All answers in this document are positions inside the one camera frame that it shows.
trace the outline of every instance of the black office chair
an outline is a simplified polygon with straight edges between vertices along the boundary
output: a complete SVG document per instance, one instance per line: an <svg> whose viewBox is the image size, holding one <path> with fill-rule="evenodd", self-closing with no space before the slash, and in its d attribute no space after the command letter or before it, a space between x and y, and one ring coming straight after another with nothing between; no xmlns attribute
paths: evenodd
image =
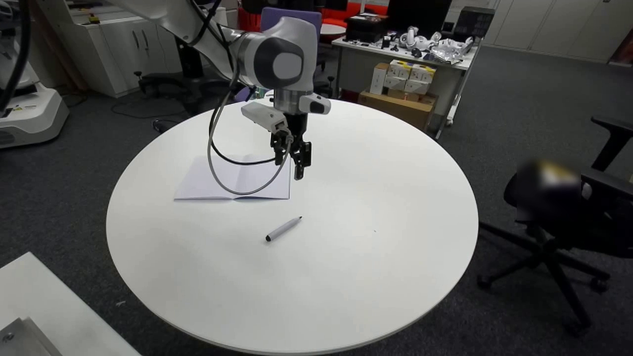
<svg viewBox="0 0 633 356"><path fill-rule="evenodd" d="M479 288L491 290L495 282L515 272L545 264L578 317L578 323L566 325L574 335L584 333L592 325L592 319L576 297L563 266L594 278L590 288L598 293L608 290L606 282L610 276L564 256L563 252L588 250L614 258L633 258L633 187L604 173L632 139L633 123L614 119L592 121L610 131L610 141L592 169L564 167L574 177L592 185L592 201L555 201L541 189L541 169L539 163L533 161L513 177L505 191L505 201L529 214L529 220L521 224L527 226L527 236L531 238L527 240L495 226L481 224L483 232L501 236L519 248L529 250L531 258L495 276L479 278Z"/></svg>

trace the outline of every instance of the box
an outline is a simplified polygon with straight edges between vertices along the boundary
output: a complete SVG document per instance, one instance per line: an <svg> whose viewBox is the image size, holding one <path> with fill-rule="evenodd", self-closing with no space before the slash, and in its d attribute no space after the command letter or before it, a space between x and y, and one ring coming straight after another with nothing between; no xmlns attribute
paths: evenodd
<svg viewBox="0 0 633 356"><path fill-rule="evenodd" d="M434 114L434 108L436 108L434 98L422 98L422 102L406 102L406 100L396 100L388 96L375 96L369 92L361 94L359 104L367 108L375 108L388 115L394 115L418 129L428 127L430 115Z"/></svg>
<svg viewBox="0 0 633 356"><path fill-rule="evenodd" d="M379 64L379 66L375 68L371 94L383 96L384 78L388 76L388 70L390 70L388 64Z"/></svg>
<svg viewBox="0 0 633 356"><path fill-rule="evenodd" d="M412 74L412 66L408 62L392 60L388 66L388 74L384 76L384 88L388 92L404 92Z"/></svg>
<svg viewBox="0 0 633 356"><path fill-rule="evenodd" d="M410 78L404 88L404 94L424 98L424 96L428 96L430 88L432 88L432 82L420 82L420 80Z"/></svg>
<svg viewBox="0 0 633 356"><path fill-rule="evenodd" d="M388 23L383 17L353 17L349 19L347 40L379 42L388 32L386 25Z"/></svg>
<svg viewBox="0 0 633 356"><path fill-rule="evenodd" d="M408 92L404 92L404 90L388 90L386 96L388 96L388 98L396 98L396 100L404 100L404 102L422 102L422 100L424 100L424 96L420 96L420 94L408 94Z"/></svg>

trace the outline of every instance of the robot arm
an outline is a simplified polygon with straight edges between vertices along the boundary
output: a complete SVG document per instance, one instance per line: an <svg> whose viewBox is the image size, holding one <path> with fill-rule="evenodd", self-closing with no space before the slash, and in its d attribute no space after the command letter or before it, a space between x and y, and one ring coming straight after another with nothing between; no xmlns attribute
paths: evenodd
<svg viewBox="0 0 633 356"><path fill-rule="evenodd" d="M319 34L309 23L284 19L276 28L262 34L236 38L224 32L230 48L226 50L214 36L199 40L206 26L202 9L197 0L112 0L147 21L159 23L187 44L193 44L206 56L218 72L230 80L234 76L232 60L238 60L240 80L268 90L313 94L313 76L317 70ZM208 28L220 34L212 19Z"/></svg>
<svg viewBox="0 0 633 356"><path fill-rule="evenodd" d="M19 64L21 52L24 48L17 46L17 38L21 34L21 13L17 13L19 5L11 5L7 0L0 0L0 92L11 88L11 80L17 72L21 80L15 84L15 90L26 90L32 88L40 82L36 72L32 70L30 64Z"/></svg>
<svg viewBox="0 0 633 356"><path fill-rule="evenodd" d="M309 23L284 19L278 26L262 34L232 36L218 28L212 19L206 25L201 0L112 0L147 21L159 23L183 42L206 56L218 72L242 84L252 84L276 92L274 110L258 104L244 108L244 115L274 133L274 149L278 163L282 155L295 161L295 179L303 179L303 169L311 167L311 145L303 143L307 131L307 115L331 112L329 100L313 94L313 76L317 70L319 34ZM284 149L280 127L293 135L292 153Z"/></svg>

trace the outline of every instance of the black cable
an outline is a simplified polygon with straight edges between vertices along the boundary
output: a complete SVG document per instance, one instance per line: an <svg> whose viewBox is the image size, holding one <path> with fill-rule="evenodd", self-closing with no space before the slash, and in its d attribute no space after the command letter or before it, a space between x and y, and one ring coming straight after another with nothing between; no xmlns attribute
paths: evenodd
<svg viewBox="0 0 633 356"><path fill-rule="evenodd" d="M284 173L284 167L286 167L286 163L288 163L288 159L290 159L290 153L292 153L293 135L292 135L290 131L286 131L286 133L288 133L288 155L284 157L284 163L280 165L278 173L276 173L266 185L262 185L262 187L256 189L256 191L248 191L248 193L238 193L238 191L226 187L226 185L220 181L220 177L218 177L218 173L216 173L216 169L214 169L210 147L214 145L216 125L218 125L220 115L222 115L222 112L224 112L224 108L226 108L226 104L228 104L228 100L230 100L232 90L238 86L238 80L240 80L240 74L236 72L236 74L234 74L234 80L232 80L232 84L230 84L230 92L226 94L226 98L224 98L224 102L222 102L222 108L218 108L218 110L214 112L214 117L212 117L212 121L210 121L206 161L208 161L210 173L212 173L212 177L214 177L214 181L216 181L218 187L222 187L226 193L236 195L236 197L252 197L252 195L258 195L258 193L266 191L268 187L272 187L272 185L278 181L278 177Z"/></svg>
<svg viewBox="0 0 633 356"><path fill-rule="evenodd" d="M224 96L224 100L222 100L222 106L214 112L214 115L212 115L212 119L210 119L210 133L208 133L208 135L210 135L210 147L214 149L214 153L216 153L222 161L232 163L232 165L238 165L238 167L258 167L258 165L276 163L276 159L254 161L254 163L234 161L234 159L226 157L226 155L216 147L216 143L214 143L216 125L218 125L218 121L220 121L220 115L222 115L226 104L230 102L232 94L236 92L236 86L240 84L238 80L240 80L240 72L234 72L234 80L232 80L232 84L230 84L230 90L226 92L226 96Z"/></svg>
<svg viewBox="0 0 633 356"><path fill-rule="evenodd" d="M206 30L212 32L212 36L216 38L216 42L224 48L232 72L236 72L236 68L234 68L234 56L232 56L232 52L230 52L230 42L224 38L224 32L222 32L222 30L218 30L220 36L222 36L222 38L220 38L220 36L214 32L214 28L210 26L210 23L212 23L212 19L216 17L216 11L218 11L218 7L220 7L220 0L214 3L214 7L208 11L206 17L201 13L197 0L191 0L191 5L193 5L193 9L197 11L199 19L202 21L202 26L201 26L201 30L199 30L199 36L195 38L195 42L191 42L191 46L197 46L197 44L202 40L202 36L204 36Z"/></svg>
<svg viewBox="0 0 633 356"><path fill-rule="evenodd" d="M28 52L30 52L30 42L32 42L32 13L30 13L30 7L28 7L28 0L21 0L21 21L22 21L22 34L21 34L21 54L19 54L19 60L17 60L17 66L15 66L15 72L0 96L0 115L5 114L7 106L13 102L15 98L15 92L19 88L19 82L22 78L22 72L26 68L26 62L28 62Z"/></svg>
<svg viewBox="0 0 633 356"><path fill-rule="evenodd" d="M201 26L201 30L199 30L199 36L189 44L191 48L195 48L201 40L202 40L202 36L204 36L204 32L210 28L210 25L212 25L212 19L216 17L216 11L218 11L218 7L220 7L220 0L216 0L214 5L212 5L212 9L208 11L208 15L206 15L206 19L202 21L202 26Z"/></svg>

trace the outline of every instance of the chair armrest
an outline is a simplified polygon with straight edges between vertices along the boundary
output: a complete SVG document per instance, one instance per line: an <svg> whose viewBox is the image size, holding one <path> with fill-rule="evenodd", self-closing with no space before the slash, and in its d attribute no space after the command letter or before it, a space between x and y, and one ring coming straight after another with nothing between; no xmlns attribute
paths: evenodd
<svg viewBox="0 0 633 356"><path fill-rule="evenodd" d="M610 131L610 141L592 165L596 171L606 171L633 137L633 123L608 117L592 117L592 121Z"/></svg>
<svg viewBox="0 0 633 356"><path fill-rule="evenodd" d="M592 117L592 123L620 135L633 137L633 123L632 121L622 121L622 119L612 119L612 117Z"/></svg>
<svg viewBox="0 0 633 356"><path fill-rule="evenodd" d="M580 165L570 167L570 173L574 177L590 183L594 189L604 189L604 191L610 191L614 195L622 195L622 197L628 197L633 201L633 185L630 185L622 179L616 179L616 177L610 177L602 171L594 171L594 169L580 167Z"/></svg>

